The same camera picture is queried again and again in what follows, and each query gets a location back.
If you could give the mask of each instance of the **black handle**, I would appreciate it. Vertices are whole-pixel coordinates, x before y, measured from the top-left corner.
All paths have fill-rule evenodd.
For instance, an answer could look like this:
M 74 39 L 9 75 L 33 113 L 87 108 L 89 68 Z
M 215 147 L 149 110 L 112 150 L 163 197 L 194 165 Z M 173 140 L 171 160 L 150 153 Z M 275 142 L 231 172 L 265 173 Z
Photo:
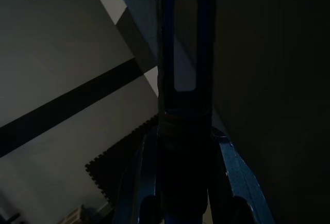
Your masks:
M 159 0 L 158 90 L 161 205 L 165 214 L 201 219 L 207 207 L 216 0 L 197 0 L 196 87 L 174 87 L 174 2 Z

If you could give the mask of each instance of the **black stripe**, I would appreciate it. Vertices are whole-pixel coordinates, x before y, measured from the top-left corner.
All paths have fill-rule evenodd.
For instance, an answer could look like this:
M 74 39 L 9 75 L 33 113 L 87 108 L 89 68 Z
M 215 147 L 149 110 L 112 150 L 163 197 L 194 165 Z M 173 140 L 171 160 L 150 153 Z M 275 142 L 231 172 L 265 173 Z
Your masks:
M 131 59 L 0 127 L 0 157 L 142 76 Z
M 127 8 L 119 18 L 116 27 L 135 56 L 143 73 L 157 66 L 157 61 L 150 51 L 149 44 L 143 39 Z

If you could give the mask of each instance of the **foam floor mat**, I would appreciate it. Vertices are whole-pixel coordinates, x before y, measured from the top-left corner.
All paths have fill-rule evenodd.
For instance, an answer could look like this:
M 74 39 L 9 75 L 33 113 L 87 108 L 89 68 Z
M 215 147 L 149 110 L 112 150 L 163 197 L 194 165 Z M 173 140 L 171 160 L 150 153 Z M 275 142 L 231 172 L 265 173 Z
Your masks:
M 116 204 L 123 172 L 140 147 L 144 135 L 157 124 L 158 115 L 85 165 L 87 173 L 109 203 Z

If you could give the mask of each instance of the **gray wall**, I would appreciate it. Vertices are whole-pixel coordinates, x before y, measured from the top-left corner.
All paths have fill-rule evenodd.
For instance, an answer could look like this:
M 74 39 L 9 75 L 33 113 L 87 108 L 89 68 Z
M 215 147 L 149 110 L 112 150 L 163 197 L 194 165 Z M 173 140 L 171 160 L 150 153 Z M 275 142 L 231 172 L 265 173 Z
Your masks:
M 0 9 L 0 126 L 133 57 L 99 0 Z M 142 76 L 0 158 L 0 213 L 53 224 L 80 204 L 101 208 L 85 164 L 156 113 Z
M 329 0 L 217 0 L 214 103 L 279 223 L 325 218 Z M 178 36 L 193 51 L 185 3 Z

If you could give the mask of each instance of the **white wall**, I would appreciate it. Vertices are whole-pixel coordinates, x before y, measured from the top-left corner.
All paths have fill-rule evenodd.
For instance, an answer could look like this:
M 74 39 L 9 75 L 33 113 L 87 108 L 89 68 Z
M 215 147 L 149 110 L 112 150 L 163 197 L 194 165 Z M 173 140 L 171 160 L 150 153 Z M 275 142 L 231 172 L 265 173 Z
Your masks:
M 133 58 L 99 0 L 0 9 L 0 126 Z
M 133 57 L 100 0 L 0 9 L 0 126 Z M 79 204 L 98 209 L 106 200 L 84 165 L 156 113 L 143 76 L 0 158 L 0 208 L 34 224 Z

